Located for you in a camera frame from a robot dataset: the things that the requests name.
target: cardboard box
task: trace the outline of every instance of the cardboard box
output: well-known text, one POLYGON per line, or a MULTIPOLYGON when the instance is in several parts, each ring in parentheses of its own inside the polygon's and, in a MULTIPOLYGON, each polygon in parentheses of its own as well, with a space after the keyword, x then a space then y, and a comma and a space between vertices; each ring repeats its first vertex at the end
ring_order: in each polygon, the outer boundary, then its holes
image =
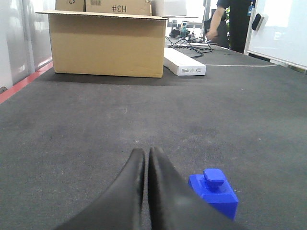
POLYGON ((162 77, 164 18, 72 11, 39 13, 49 15, 56 73, 162 77))
POLYGON ((153 15, 161 17, 176 17, 187 15, 186 0, 151 0, 153 15))
POLYGON ((149 0, 86 0, 87 12, 152 15, 149 0))
POLYGON ((58 11, 85 11, 85 0, 56 0, 58 11))

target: black shirt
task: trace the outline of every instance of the black shirt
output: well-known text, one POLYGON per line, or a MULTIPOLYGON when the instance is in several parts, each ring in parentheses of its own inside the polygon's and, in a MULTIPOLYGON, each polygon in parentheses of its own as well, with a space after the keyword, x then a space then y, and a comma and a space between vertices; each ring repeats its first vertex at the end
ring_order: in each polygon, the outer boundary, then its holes
POLYGON ((230 7, 229 34, 231 49, 244 52, 245 40, 248 33, 248 7, 251 0, 218 0, 217 6, 224 9, 230 7))

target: person's arm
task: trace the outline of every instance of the person's arm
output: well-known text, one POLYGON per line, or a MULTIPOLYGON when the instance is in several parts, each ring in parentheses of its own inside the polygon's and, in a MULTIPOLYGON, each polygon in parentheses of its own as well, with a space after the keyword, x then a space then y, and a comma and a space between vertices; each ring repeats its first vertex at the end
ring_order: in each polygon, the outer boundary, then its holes
POLYGON ((225 9, 223 7, 220 7, 220 6, 217 7, 211 19, 209 32, 206 33, 207 40, 212 40, 218 35, 217 28, 219 27, 221 23, 221 19, 222 19, 224 12, 225 12, 225 9))

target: white cable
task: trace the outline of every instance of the white cable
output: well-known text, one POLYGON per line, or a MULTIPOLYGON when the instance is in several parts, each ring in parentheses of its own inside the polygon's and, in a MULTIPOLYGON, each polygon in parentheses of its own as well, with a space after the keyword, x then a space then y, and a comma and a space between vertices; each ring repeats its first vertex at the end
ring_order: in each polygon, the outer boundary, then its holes
POLYGON ((278 66, 278 65, 277 65, 277 64, 274 64, 274 65, 255 66, 255 65, 214 65, 214 64, 206 64, 206 66, 227 66, 227 67, 273 67, 273 66, 278 66))

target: red floor stripe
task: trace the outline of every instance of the red floor stripe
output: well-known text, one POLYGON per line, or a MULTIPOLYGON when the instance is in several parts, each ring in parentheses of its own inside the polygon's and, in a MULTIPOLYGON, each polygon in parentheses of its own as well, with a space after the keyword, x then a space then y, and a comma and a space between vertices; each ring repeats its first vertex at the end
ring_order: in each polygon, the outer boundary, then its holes
POLYGON ((10 97, 12 97, 15 93, 17 93, 19 90, 24 88, 26 85, 33 82, 36 78, 38 78, 43 73, 47 72, 49 69, 53 67, 53 62, 50 62, 46 64, 44 67, 38 69, 35 73, 32 73, 25 79, 21 80, 17 84, 13 85, 11 88, 9 88, 7 91, 0 94, 0 104, 10 97))

